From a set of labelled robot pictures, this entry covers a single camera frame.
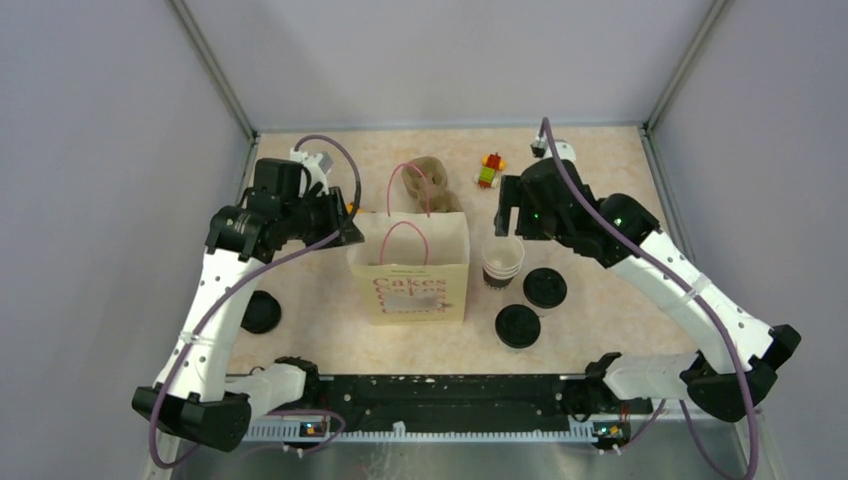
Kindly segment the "stack of paper cups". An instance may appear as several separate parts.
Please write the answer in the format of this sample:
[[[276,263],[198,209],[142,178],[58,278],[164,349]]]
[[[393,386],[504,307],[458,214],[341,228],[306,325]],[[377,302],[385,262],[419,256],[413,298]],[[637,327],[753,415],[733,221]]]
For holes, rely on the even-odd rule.
[[[520,272],[525,258],[523,243],[514,237],[493,237],[481,249],[484,284],[495,290],[508,287]]]

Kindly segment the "kraft pink paper bag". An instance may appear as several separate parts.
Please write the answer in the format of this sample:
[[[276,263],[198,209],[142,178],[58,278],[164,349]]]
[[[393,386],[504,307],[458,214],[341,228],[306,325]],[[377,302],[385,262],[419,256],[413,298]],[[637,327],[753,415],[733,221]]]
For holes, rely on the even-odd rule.
[[[395,167],[393,181],[404,168]],[[375,325],[461,323],[470,276],[464,212],[359,213],[365,241],[347,253],[360,298]]]

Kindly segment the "brown cardboard cup carrier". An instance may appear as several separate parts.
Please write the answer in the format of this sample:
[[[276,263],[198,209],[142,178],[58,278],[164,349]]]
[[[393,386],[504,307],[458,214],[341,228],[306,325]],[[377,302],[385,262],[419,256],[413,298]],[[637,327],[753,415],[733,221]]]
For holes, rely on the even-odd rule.
[[[463,208],[457,194],[450,189],[448,172],[436,157],[423,156],[408,162],[401,176],[407,194],[417,213],[456,213]]]

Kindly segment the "black cup lid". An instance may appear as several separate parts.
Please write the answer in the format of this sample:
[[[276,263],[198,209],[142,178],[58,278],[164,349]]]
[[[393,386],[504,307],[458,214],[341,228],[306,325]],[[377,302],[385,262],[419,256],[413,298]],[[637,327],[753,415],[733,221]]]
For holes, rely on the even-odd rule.
[[[541,334],[539,316],[522,304],[504,307],[495,317],[499,340],[512,349],[525,349],[537,342]]]
[[[522,282],[525,298],[535,307],[553,309],[567,297],[567,283],[558,271],[542,267],[530,271]]]

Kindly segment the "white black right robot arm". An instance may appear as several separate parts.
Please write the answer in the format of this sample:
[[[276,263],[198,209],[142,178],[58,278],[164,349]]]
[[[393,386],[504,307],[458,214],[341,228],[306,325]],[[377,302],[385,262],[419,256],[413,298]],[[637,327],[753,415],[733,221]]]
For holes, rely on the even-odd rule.
[[[550,159],[502,178],[496,235],[507,235],[516,212],[516,235],[553,240],[595,260],[651,299],[697,346],[687,354],[603,355],[586,368],[589,404],[612,412],[625,400],[683,400],[725,422],[744,418],[776,383],[800,334],[789,325],[770,326],[730,300],[637,200],[623,193],[595,198],[574,164],[563,166],[576,193]]]

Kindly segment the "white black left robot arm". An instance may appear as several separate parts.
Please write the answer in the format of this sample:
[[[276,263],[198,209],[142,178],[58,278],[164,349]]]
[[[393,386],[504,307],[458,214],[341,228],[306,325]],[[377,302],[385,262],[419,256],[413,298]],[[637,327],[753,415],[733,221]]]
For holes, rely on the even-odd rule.
[[[155,431],[210,447],[234,450],[252,421],[287,404],[308,413],[320,386],[307,368],[276,364],[229,381],[226,370],[249,302],[276,252],[289,241],[303,252],[361,243],[342,192],[331,187],[326,155],[294,153],[257,161],[254,182],[238,205],[211,219],[202,272],[171,355],[150,386],[136,389],[135,412]]]

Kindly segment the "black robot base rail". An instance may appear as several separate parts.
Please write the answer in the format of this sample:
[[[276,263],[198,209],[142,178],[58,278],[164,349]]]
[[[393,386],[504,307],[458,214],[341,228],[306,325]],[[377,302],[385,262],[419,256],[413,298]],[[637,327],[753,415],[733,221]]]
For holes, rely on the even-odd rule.
[[[650,400],[620,400],[602,381],[571,374],[321,375],[280,407],[342,413],[389,406],[528,407],[579,418],[654,410]]]

